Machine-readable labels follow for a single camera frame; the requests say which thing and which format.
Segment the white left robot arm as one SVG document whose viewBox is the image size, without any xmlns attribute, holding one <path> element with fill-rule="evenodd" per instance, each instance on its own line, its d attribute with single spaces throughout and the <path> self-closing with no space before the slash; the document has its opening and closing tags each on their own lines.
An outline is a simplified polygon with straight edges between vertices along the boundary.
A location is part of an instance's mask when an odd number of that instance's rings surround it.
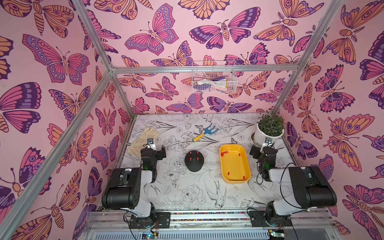
<svg viewBox="0 0 384 240">
<path fill-rule="evenodd" d="M 141 195 L 147 184 L 157 179 L 158 161 L 166 155 L 165 147 L 156 149 L 153 138 L 147 139 L 141 153 L 141 166 L 138 168 L 118 168 L 105 187 L 102 196 L 102 206 L 107 210 L 125 210 L 137 219 L 155 220 L 156 210 L 152 203 Z"/>
</svg>

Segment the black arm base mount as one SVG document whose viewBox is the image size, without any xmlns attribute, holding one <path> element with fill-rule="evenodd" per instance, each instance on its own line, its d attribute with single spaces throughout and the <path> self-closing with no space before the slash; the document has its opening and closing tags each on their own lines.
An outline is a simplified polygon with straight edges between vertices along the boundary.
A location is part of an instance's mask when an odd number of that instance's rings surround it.
<svg viewBox="0 0 384 240">
<path fill-rule="evenodd" d="M 132 216 L 128 223 L 131 229 L 168 229 L 171 223 L 171 213 L 156 212 L 147 218 Z"/>
</svg>

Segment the black round screw base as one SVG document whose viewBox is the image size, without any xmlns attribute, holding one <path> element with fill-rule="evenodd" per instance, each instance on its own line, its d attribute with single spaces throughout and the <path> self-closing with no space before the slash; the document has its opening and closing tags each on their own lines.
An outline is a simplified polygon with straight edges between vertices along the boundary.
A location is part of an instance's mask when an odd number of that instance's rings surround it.
<svg viewBox="0 0 384 240">
<path fill-rule="evenodd" d="M 205 162 L 204 156 L 201 152 L 199 152 L 199 154 L 196 154 L 196 151 L 192 150 L 185 155 L 185 165 L 187 169 L 191 172 L 200 171 L 204 165 L 204 162 Z"/>
</svg>

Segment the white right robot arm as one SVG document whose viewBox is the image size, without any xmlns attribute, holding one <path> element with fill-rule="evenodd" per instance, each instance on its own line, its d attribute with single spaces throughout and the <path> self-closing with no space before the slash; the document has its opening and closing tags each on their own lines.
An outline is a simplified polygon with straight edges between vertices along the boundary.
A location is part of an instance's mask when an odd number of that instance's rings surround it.
<svg viewBox="0 0 384 240">
<path fill-rule="evenodd" d="M 250 150 L 250 155 L 257 160 L 258 175 L 265 182 L 286 183 L 293 190 L 291 195 L 266 204 L 267 219 L 288 217 L 311 208 L 336 206 L 337 195 L 318 166 L 297 167 L 289 163 L 278 168 L 277 153 L 270 138 L 266 138 L 260 147 L 253 145 Z"/>
</svg>

